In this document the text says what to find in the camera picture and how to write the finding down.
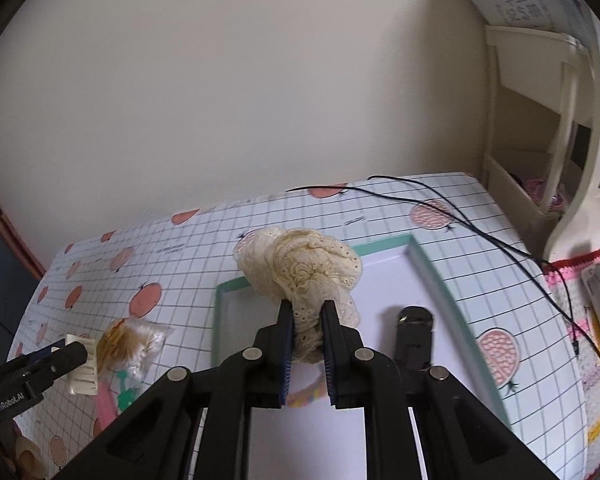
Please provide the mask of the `person's hand below gripper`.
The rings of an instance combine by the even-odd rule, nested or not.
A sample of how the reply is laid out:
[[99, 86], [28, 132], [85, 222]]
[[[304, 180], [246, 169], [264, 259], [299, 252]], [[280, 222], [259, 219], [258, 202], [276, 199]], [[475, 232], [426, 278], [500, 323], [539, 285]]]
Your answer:
[[19, 426], [13, 422], [15, 433], [14, 456], [23, 479], [45, 479], [48, 474], [43, 463], [40, 448], [22, 434]]

